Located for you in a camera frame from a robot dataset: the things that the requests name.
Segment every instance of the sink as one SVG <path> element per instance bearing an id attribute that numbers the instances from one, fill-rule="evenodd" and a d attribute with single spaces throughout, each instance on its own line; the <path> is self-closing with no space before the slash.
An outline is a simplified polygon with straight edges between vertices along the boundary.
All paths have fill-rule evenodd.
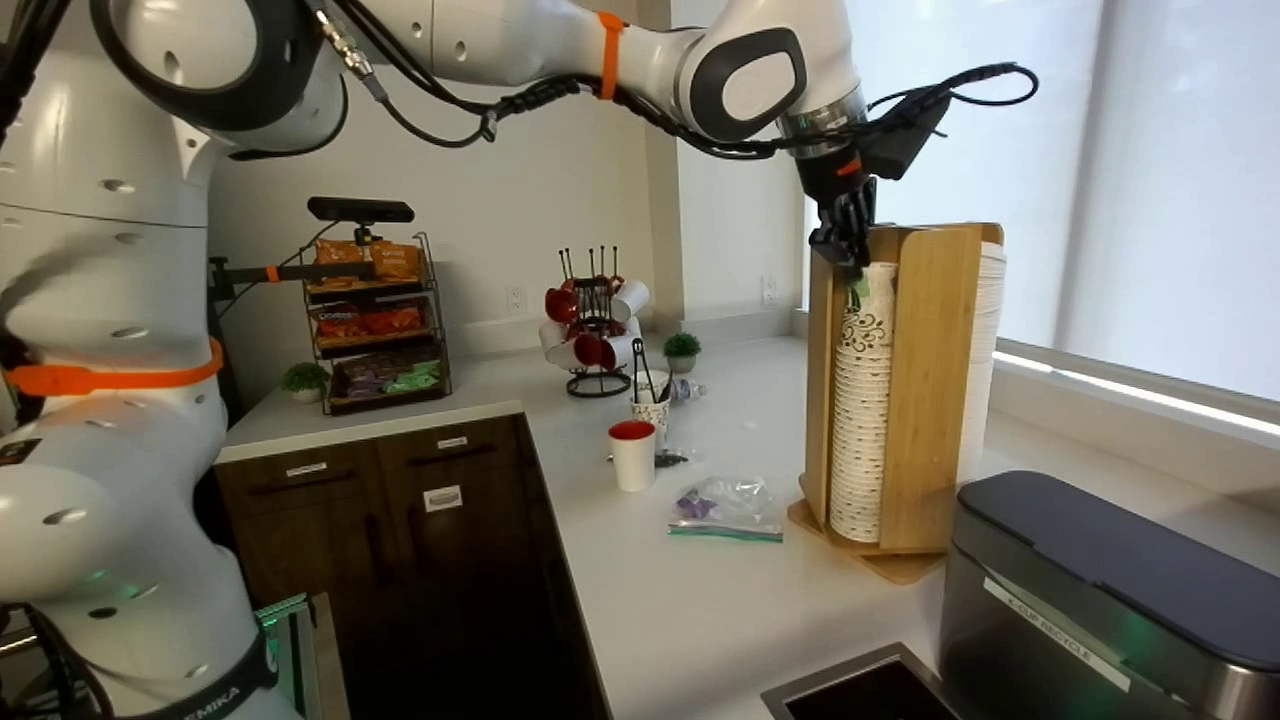
<path id="1" fill-rule="evenodd" d="M 971 720 L 903 646 L 759 692 L 776 720 Z"/>

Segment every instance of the window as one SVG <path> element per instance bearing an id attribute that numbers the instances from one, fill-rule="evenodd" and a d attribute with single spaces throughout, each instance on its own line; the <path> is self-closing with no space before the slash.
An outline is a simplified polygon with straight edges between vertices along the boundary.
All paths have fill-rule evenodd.
<path id="1" fill-rule="evenodd" d="M 879 219 L 1000 219 L 1000 335 L 1280 421 L 1280 13 L 1269 0 L 851 0 L 863 98 L 1020 61 L 1041 98 L 956 103 Z"/>

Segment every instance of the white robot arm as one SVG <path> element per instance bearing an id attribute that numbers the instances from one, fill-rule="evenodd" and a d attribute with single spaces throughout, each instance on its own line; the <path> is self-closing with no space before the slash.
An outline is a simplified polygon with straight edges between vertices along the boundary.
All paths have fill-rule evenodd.
<path id="1" fill-rule="evenodd" d="M 858 268 L 866 178 L 903 168 L 943 109 L 924 98 L 896 126 L 863 126 L 843 0 L 732 0 L 711 27 L 678 34 L 568 0 L 9 10 L 0 349 L 14 349 L 9 383 L 45 409 L 0 441 L 0 604 L 54 628 L 95 687 L 84 703 L 117 717 L 289 717 L 260 687 L 234 559 L 192 521 L 192 486 L 224 441 L 202 147 L 325 147 L 342 126 L 342 72 L 448 147 L 590 88 L 714 157 L 791 151 L 825 215 L 814 249 Z M 375 80 L 384 66 L 473 111 L 475 133 L 410 127 Z M 435 75 L 522 88 L 480 103 Z"/>

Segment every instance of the white countertop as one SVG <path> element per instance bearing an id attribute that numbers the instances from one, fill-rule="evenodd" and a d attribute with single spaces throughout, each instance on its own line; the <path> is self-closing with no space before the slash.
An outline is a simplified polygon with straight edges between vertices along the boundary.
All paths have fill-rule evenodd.
<path id="1" fill-rule="evenodd" d="M 696 367 L 703 397 L 674 409 L 666 433 L 666 447 L 691 466 L 659 473 L 641 498 L 613 489 L 604 441 L 626 400 L 570 400 L 562 382 L 538 357 L 495 357 L 463 363 L 451 397 L 384 414 L 318 417 L 317 406 L 270 397 L 230 429 L 220 466 L 522 414 L 620 720 L 766 720 L 765 687 L 879 646 L 908 646 L 935 664 L 940 565 L 887 583 L 795 523 L 782 543 L 666 535 L 673 502 L 703 478 L 759 478 L 778 506 L 801 502 L 801 340 L 711 335 Z M 981 478 L 1004 469 L 1065 478 L 1280 572 L 1272 516 L 993 417 Z"/>

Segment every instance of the wooden cutting board holder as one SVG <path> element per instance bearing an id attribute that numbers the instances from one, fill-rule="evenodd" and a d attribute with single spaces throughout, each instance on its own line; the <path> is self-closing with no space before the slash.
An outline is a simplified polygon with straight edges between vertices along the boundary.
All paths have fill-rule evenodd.
<path id="1" fill-rule="evenodd" d="M 830 532 L 830 409 L 843 281 L 810 257 L 806 304 L 806 521 L 858 557 L 940 557 L 951 540 L 958 426 L 984 246 L 1000 223 L 935 223 L 866 232 L 872 261 L 896 261 L 892 382 L 885 426 L 879 543 Z"/>

